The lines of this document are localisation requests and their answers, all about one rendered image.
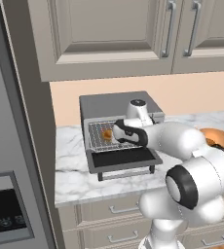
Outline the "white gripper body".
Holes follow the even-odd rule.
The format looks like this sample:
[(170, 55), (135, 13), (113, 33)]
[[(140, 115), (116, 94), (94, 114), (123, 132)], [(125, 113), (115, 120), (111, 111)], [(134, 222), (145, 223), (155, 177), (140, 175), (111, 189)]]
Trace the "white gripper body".
[(113, 136), (120, 143), (124, 143), (126, 141), (124, 137), (125, 135), (124, 127), (125, 126), (123, 120), (117, 120), (113, 125)]

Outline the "grey toaster oven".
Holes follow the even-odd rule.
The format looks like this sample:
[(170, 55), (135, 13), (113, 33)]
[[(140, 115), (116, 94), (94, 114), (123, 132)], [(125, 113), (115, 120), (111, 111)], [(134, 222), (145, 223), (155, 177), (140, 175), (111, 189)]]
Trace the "grey toaster oven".
[(93, 150), (90, 147), (89, 123), (133, 119), (137, 111), (133, 110), (131, 101), (136, 105), (147, 107), (150, 121), (154, 124), (162, 123), (165, 114), (158, 104), (146, 91), (105, 93), (95, 95), (81, 95), (79, 97), (82, 132), (85, 152)]

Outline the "toaster oven door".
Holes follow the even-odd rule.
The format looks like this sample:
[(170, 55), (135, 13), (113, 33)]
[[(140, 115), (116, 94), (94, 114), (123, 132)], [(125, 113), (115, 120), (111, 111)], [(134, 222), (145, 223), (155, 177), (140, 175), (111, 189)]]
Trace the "toaster oven door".
[(148, 172), (153, 174), (155, 166), (162, 164), (163, 160), (152, 149), (133, 148), (118, 151), (95, 153), (86, 151), (90, 174), (96, 174), (99, 181), (103, 181), (104, 172), (133, 169), (148, 166)]

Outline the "brown wooden bowl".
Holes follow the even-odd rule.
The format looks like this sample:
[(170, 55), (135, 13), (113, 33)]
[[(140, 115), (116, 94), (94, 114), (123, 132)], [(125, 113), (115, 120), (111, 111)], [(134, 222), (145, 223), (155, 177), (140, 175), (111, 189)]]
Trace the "brown wooden bowl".
[(205, 136), (206, 143), (209, 146), (218, 144), (224, 147), (224, 131), (216, 128), (201, 128)]

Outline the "taupe tall cabinet panel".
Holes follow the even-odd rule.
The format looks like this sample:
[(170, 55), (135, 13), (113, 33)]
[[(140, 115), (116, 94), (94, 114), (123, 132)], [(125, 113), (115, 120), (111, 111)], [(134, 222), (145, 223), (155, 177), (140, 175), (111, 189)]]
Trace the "taupe tall cabinet panel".
[(50, 84), (42, 83), (27, 0), (0, 0), (56, 249), (65, 249), (55, 207), (56, 126)]

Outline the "beige drawer front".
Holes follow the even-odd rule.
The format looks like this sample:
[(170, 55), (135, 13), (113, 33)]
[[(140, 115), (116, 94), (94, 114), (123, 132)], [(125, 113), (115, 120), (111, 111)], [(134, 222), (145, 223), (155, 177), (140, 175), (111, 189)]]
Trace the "beige drawer front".
[(204, 246), (202, 244), (202, 239), (205, 238), (208, 241), (217, 240), (221, 235), (224, 235), (224, 225), (215, 226), (214, 228), (210, 229), (202, 229), (186, 233), (183, 236), (182, 244), (186, 249), (206, 249), (206, 248), (216, 247), (216, 246)]
[[(139, 242), (149, 231), (151, 222), (147, 220), (139, 222), (125, 222), (115, 225), (101, 226), (85, 229), (83, 231), (84, 246), (86, 249), (99, 249), (114, 247), (126, 243)], [(133, 231), (138, 231), (138, 238), (121, 243), (110, 243), (107, 235), (113, 235), (115, 239), (133, 236)]]
[(105, 221), (117, 221), (132, 216), (140, 216), (139, 209), (122, 214), (112, 214), (108, 208), (112, 205), (114, 205), (116, 209), (131, 208), (135, 206), (138, 199), (138, 195), (133, 195), (80, 204), (76, 207), (78, 224), (84, 225)]

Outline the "beige cupboard door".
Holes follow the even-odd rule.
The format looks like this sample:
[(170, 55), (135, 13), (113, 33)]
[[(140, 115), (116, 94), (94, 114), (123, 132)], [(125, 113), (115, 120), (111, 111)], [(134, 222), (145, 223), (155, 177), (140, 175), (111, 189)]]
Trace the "beige cupboard door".
[(195, 11), (193, 0), (183, 0), (172, 73), (224, 71), (224, 0), (199, 0), (202, 11), (192, 55), (186, 57)]
[(44, 82), (171, 72), (183, 0), (176, 0), (170, 52), (168, 0), (28, 0)]

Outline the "grey fridge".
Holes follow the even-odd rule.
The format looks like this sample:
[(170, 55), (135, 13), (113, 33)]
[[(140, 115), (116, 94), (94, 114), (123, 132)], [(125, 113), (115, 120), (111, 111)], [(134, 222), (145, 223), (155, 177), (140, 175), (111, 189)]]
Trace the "grey fridge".
[(0, 249), (56, 249), (1, 4)]

